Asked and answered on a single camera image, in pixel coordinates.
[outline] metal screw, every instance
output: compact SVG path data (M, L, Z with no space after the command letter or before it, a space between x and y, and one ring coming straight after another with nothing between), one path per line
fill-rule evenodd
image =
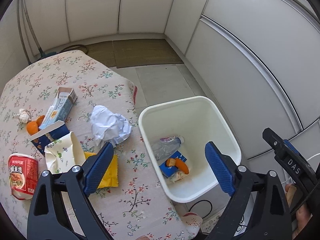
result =
M270 176L272 176L272 177L277 176L277 173L276 173L275 171L270 171L269 174L270 174Z
M46 177L49 175L49 171L48 170L45 170L45 171L42 171L42 176Z
M80 169L81 169L80 166L73 166L72 172L78 172Z
M241 172L245 172L247 170L247 168L244 167L244 166L239 166L238 170L241 171Z

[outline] bottle label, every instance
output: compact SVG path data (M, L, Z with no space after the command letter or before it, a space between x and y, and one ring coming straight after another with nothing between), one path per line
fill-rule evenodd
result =
M167 142L173 141L175 138L176 138L175 136L170 136L170 137L161 138L160 141L167 143Z

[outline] table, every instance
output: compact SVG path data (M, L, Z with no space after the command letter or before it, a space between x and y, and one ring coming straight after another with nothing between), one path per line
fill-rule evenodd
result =
M0 98L0 201L8 216L24 235L31 200L19 201L11 195L7 160L12 153L35 156L39 174L46 169L44 157L28 140L24 124L13 118L20 108L30 111L32 120L45 114L59 86L74 88L78 99L66 125L74 131L82 148L98 152L91 133L90 116L95 105L104 105L124 115L131 123L129 138L115 148L119 160L119 187L98 189L89 200L114 239L146 235L152 240L192 239L202 219L179 217L166 197L141 137L134 107L137 88L82 51L73 50L35 62L12 78ZM64 194L68 215L76 232L81 228Z

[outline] power strip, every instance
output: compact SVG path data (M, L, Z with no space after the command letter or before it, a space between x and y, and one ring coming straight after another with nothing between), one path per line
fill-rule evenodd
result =
M210 233L214 226L217 224L219 218L221 217L225 208L221 209L218 213L215 213L213 216L205 220L201 225L201 231L203 233Z

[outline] red noodle cup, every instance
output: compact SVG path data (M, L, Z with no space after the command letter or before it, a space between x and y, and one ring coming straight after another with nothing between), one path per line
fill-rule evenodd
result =
M11 194L19 200L32 198L38 183L36 158L14 153L9 156L8 167Z

